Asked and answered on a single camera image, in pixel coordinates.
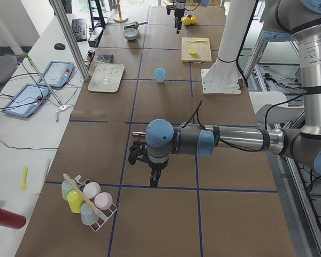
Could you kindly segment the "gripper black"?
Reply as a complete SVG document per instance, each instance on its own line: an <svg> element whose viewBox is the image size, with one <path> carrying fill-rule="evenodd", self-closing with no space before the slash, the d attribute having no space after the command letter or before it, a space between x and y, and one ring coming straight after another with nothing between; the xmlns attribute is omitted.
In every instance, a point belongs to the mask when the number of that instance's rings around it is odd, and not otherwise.
<svg viewBox="0 0 321 257"><path fill-rule="evenodd" d="M174 2L174 28L176 33L181 29L181 18L184 16L186 2Z"/></svg>
<svg viewBox="0 0 321 257"><path fill-rule="evenodd" d="M168 157L161 158L148 156L148 165L151 167L150 187L158 187L159 171L166 168L168 164Z"/></svg>

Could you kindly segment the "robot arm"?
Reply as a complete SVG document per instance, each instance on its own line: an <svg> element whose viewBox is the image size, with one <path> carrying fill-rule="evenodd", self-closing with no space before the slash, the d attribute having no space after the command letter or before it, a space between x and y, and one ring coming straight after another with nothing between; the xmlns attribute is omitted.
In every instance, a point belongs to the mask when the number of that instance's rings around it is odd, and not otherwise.
<svg viewBox="0 0 321 257"><path fill-rule="evenodd" d="M173 127L166 120L153 120L146 130L143 154L151 167L151 187L157 187L170 154L208 156L215 147L269 151L321 174L321 1L267 1L264 16L263 34L267 39L282 40L290 35L298 42L304 127L267 131L191 122Z"/></svg>

